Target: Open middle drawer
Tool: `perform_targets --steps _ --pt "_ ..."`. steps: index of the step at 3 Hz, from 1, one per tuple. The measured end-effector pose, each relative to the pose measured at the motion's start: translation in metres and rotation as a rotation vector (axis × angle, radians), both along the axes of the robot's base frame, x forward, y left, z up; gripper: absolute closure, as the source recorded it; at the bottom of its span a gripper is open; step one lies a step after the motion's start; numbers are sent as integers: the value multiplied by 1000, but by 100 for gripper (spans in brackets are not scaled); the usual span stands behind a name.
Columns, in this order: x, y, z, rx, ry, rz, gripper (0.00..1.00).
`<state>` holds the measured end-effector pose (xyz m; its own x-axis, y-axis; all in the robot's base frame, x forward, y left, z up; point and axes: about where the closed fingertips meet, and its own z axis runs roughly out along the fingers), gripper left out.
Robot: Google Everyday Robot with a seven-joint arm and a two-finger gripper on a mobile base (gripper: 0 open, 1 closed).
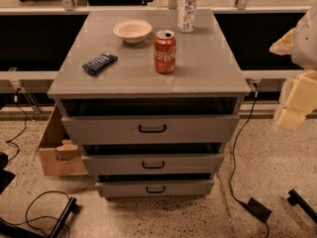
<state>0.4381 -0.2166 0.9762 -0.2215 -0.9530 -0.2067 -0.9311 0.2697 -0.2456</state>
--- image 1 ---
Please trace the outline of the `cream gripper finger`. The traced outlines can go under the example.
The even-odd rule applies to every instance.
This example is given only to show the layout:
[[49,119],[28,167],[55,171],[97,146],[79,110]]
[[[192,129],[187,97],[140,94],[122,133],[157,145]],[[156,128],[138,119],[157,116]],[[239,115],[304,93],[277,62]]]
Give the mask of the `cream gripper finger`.
[[275,111],[275,124],[283,130],[294,131],[316,108],[317,71],[307,70],[285,81]]

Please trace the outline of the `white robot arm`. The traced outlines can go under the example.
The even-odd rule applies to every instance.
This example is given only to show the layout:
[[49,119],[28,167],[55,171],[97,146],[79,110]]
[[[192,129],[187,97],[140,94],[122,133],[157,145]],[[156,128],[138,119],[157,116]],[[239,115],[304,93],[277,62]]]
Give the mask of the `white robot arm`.
[[317,108],[317,5],[269,51],[279,56],[291,55],[291,61],[304,69],[284,82],[274,114],[275,130],[294,131]]

